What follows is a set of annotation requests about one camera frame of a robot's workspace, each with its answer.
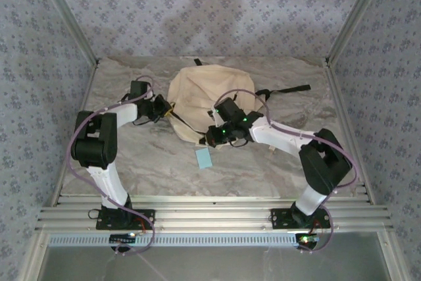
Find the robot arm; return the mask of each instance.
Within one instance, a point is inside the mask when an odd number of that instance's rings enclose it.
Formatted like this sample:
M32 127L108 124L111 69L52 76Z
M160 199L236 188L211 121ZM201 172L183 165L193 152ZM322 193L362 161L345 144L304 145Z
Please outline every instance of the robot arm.
M240 138L264 143L300 158L308 186L291 206L291 216L300 225L308 222L314 212L342 181L352 168L350 162L328 145L299 135L315 135L340 147L333 133L327 129L314 133L302 131L277 122L268 123L257 112L246 115L231 98L226 98L213 110L212 116L218 126L210 126L206 134L209 145L216 146ZM293 132L293 136L273 126Z
M130 93L125 98L135 99L145 94L148 89L149 83L133 81ZM156 122L169 109L171 106L162 95L154 96L151 91L146 99L121 105L95 116L78 134L72 146L72 158L79 161L82 167L86 167L97 186L106 193L107 197L120 205L129 206L130 197L121 184L114 161L117 155L117 129L142 116L147 116L149 120ZM79 112L76 127L91 113ZM117 209L107 197L102 197L103 208Z

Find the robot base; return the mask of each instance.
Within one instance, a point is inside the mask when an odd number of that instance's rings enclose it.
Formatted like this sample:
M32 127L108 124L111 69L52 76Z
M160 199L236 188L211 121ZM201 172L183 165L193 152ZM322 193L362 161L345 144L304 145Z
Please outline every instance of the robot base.
M132 202L128 197L125 207L131 209ZM152 223L155 223L155 210L135 209L134 211L145 215ZM141 217L122 209L109 209L101 206L97 217L97 230L151 230L151 225Z
M270 210L270 221L274 230L281 230L287 228L306 228L312 229L314 223L318 222L319 227L316 228L330 228L330 221L328 213L323 209L317 209L315 212L303 220L301 223L293 218L293 210L289 209L272 209Z

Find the glass panel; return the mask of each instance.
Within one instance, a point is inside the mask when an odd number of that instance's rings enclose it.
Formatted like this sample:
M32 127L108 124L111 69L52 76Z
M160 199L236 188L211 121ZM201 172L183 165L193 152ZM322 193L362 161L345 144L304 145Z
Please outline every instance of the glass panel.
M295 248L152 247L142 256L49 247L39 281L390 280L375 233L335 234L328 248L311 255Z

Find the metal extrusion bar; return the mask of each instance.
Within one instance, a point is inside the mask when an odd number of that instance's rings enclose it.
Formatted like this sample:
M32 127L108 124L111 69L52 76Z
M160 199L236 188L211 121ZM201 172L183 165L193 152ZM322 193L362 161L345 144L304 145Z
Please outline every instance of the metal extrusion bar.
M334 65L340 56L341 52L344 50L349 39L351 38L355 28L358 26L362 16L366 12L369 4L372 0L356 0L351 12L348 14L348 17L339 33L336 37L334 44L329 52L329 63Z
M262 232L263 230L271 232L270 210L288 208L292 203L292 200L282 201L275 198L243 198L243 201L227 197L167 198L169 200L167 202L148 201L144 197L134 197L132 201L136 209L152 207L156 210L155 227L160 233ZM95 232L96 221L88 219L87 212L98 208L100 199L96 203L73 203L72 199L67 198L67 202L61 201L57 207L43 208L37 222L37 230L50 233ZM389 213L384 206L370 205L366 201L355 200L329 201L326 206L332 213L335 229L341 232L377 232L384 227L391 228ZM304 232L307 230L276 231Z
M395 232L379 231L378 238L392 280L411 280Z
M361 171L361 177L364 182L364 187L366 189L366 192L368 194L368 198L371 203L375 203L374 194L372 192L372 188L370 186L370 181L367 177L367 171L365 168L364 163L362 162L362 155L360 152L360 149L358 147L357 140L355 138L354 129L351 124L351 119L349 118L348 112L346 110L345 102L342 98L342 94L340 93L340 87L337 82L336 76L330 66L325 66L326 74L328 77L328 83L330 90L332 92L332 99L335 103L335 108L337 111L337 115L339 116L339 122L341 125L341 129L343 132L343 135L346 139L346 144L354 158L354 160L357 162L360 171Z
M95 65L92 66L91 76L89 77L89 82L87 83L84 98L82 100L82 104L80 105L80 110L83 110L85 108L87 97L89 95L89 92L91 91L92 81L93 81L93 77L95 76L96 70L97 70L97 65L95 64ZM66 162L63 162L62 167L60 169L59 179L57 180L54 192L49 199L49 205L52 206L52 207L54 207L59 200L63 180L64 180L64 177L66 175L66 170L67 170Z
M63 22L66 24L68 31L78 44L80 50L82 51L86 60L94 65L95 64L95 55L93 54L92 48L89 45L82 29L80 28L78 22L76 21L72 11L66 3L66 0L52 0L58 12L63 19Z
M31 237L28 251L25 254L23 264L20 266L17 280L37 280L47 250L49 238L49 234L46 234L45 232L36 232Z

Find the black mounting plate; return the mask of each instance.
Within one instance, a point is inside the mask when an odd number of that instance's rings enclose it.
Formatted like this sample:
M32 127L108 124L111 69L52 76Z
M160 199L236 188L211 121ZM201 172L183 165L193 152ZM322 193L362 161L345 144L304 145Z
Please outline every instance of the black mounting plate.
M134 209L134 211L145 215L151 222L155 223L155 210L152 209ZM146 220L133 215L132 221L128 224L121 225L121 223L117 223L115 220L111 220L110 216L107 215L107 212L104 210L100 210L98 213L97 218L97 230L142 230L142 222L145 226L146 230L151 230L151 225Z
M311 219L305 225L300 225L292 218L291 209L271 209L269 219L272 222L272 228L274 230L286 228L306 228L310 230L314 226L315 220L320 223L322 228L330 228L329 215L323 209L315 210Z

